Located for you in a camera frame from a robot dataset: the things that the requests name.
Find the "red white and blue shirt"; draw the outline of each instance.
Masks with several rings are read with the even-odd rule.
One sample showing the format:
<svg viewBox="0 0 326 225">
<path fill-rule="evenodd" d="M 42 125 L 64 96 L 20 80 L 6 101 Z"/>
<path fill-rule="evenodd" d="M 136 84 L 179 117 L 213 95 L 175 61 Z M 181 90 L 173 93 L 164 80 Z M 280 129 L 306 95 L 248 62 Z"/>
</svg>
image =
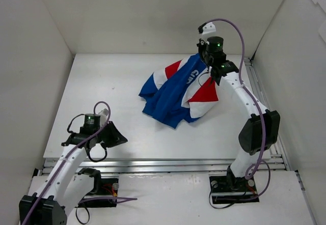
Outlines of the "red white and blue shirt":
<svg viewBox="0 0 326 225">
<path fill-rule="evenodd" d="M 146 99 L 145 114 L 176 128 L 181 120 L 194 122 L 208 112 L 219 100 L 216 89 L 195 54 L 155 71 L 139 96 Z"/>
</svg>

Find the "folded garment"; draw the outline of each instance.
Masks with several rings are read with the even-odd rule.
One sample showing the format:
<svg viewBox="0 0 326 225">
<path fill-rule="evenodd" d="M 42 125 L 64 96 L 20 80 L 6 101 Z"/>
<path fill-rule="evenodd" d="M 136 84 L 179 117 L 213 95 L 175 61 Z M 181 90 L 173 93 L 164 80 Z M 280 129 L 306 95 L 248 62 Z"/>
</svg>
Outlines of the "folded garment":
<svg viewBox="0 0 326 225">
<path fill-rule="evenodd" d="M 194 122 L 208 112 L 219 100 L 216 88 L 195 54 L 155 71 L 139 96 L 146 99 L 145 114 L 176 128 L 182 119 Z"/>
</svg>

